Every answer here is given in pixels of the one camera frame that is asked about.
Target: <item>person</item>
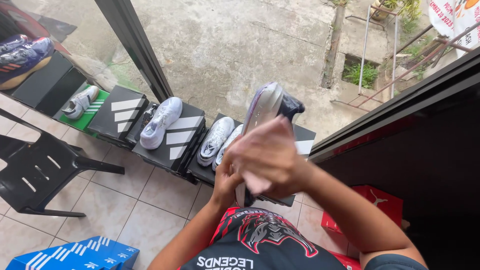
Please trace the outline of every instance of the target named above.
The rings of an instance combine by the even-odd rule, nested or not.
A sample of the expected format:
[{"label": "person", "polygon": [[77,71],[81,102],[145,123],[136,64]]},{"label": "person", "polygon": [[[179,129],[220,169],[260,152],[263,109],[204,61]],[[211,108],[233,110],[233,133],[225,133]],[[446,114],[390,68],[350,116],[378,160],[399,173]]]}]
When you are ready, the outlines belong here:
[{"label": "person", "polygon": [[[307,193],[360,251],[363,270],[427,269],[416,247],[382,211],[297,154],[289,125],[277,117],[262,125],[263,131],[248,147],[232,147],[238,138],[232,143],[217,167],[209,202],[160,251],[148,270],[345,269],[281,215],[258,208],[229,208],[244,171],[272,183],[268,196]],[[236,173],[232,164],[241,164],[235,166]]]}]

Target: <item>banner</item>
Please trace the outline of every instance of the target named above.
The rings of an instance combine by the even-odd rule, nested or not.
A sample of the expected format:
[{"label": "banner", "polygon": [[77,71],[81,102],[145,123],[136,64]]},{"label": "banner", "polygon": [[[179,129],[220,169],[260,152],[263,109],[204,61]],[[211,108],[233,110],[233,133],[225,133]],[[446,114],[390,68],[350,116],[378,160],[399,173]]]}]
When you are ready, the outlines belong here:
[{"label": "banner", "polygon": [[[453,39],[480,21],[480,0],[431,0],[430,22],[441,35]],[[456,43],[472,48],[480,41],[480,26],[463,36]],[[457,49],[457,57],[465,54]]]}]

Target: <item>potted plant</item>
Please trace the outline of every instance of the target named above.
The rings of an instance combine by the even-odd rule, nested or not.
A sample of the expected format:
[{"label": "potted plant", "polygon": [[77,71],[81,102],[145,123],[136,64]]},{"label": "potted plant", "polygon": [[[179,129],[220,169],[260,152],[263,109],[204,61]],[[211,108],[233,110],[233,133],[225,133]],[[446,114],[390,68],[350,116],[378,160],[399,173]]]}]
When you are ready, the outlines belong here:
[{"label": "potted plant", "polygon": [[[372,5],[379,7],[380,3],[379,0],[375,0]],[[421,16],[420,0],[385,0],[380,8],[387,11],[393,11],[397,7],[400,7],[398,15],[408,21],[417,20]],[[388,16],[388,13],[376,9],[370,9],[370,13],[373,13],[372,19],[375,20],[383,20]]]}]

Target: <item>black t-shirt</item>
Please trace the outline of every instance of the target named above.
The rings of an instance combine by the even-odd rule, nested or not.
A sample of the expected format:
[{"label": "black t-shirt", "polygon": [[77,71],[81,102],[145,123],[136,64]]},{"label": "black t-shirt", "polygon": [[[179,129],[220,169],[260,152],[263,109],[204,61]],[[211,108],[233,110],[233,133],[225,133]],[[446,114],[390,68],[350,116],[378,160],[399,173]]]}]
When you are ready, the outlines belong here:
[{"label": "black t-shirt", "polygon": [[[324,248],[308,241],[284,217],[259,208],[231,208],[210,246],[181,270],[345,270]],[[426,270],[401,255],[372,259],[365,270]]]}]

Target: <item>red shoe box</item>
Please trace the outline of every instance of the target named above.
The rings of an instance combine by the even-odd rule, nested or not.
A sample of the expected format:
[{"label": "red shoe box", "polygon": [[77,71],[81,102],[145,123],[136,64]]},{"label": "red shoe box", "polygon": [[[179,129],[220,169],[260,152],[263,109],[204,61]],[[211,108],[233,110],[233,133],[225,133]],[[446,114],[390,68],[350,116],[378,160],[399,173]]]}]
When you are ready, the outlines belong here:
[{"label": "red shoe box", "polygon": [[333,251],[330,251],[330,250],[328,252],[332,253],[333,256],[335,256],[335,258],[337,258],[337,260],[339,260],[343,264],[343,266],[345,266],[345,268],[347,268],[347,270],[361,270],[359,260],[354,259],[354,258],[350,258],[348,256],[345,256],[345,255],[342,255],[340,253],[333,252]]},{"label": "red shoe box", "polygon": [[[399,227],[402,225],[402,207],[403,200],[395,196],[392,196],[386,192],[376,189],[369,185],[357,185],[352,187],[357,193],[367,198],[376,207],[378,207],[383,213],[385,213],[395,224]],[[332,217],[324,212],[322,217],[322,227],[326,227],[334,232],[342,233],[340,228]]]}]

